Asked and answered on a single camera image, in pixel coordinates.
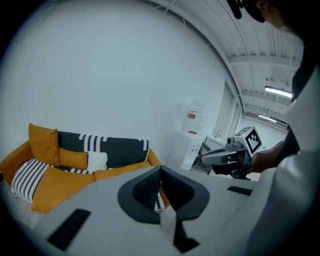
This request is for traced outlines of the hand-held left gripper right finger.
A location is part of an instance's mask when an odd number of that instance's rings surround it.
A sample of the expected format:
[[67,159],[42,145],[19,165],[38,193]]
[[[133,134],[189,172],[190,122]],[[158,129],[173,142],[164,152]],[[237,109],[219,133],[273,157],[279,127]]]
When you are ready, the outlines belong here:
[[210,193],[202,184],[166,166],[160,168],[160,180],[178,222],[198,218],[207,207]]

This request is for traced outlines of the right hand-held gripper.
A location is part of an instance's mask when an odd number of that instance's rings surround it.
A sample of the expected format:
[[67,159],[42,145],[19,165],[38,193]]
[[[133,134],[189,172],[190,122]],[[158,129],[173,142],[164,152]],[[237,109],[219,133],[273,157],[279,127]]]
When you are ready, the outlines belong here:
[[202,153],[200,163],[211,167],[215,173],[246,179],[252,158],[262,144],[256,128],[246,127],[229,137],[225,147]]

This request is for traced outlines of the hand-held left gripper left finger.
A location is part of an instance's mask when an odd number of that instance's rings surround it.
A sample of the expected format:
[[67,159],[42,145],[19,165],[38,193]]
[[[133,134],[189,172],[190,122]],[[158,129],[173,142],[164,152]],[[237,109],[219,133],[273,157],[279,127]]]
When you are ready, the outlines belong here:
[[159,223],[160,215],[155,211],[156,199],[161,188],[161,167],[151,170],[124,183],[117,193],[121,209],[140,223]]

